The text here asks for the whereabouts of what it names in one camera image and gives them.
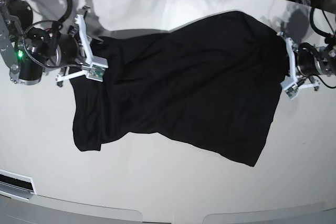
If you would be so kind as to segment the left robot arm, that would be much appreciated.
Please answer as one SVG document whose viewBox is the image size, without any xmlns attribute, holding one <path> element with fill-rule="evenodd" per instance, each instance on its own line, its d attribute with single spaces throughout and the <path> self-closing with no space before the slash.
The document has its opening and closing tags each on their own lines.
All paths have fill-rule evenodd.
<svg viewBox="0 0 336 224">
<path fill-rule="evenodd" d="M 326 47 L 301 43 L 296 56 L 297 69 L 303 76 L 335 75 L 335 35 L 328 34 Z"/>
</svg>

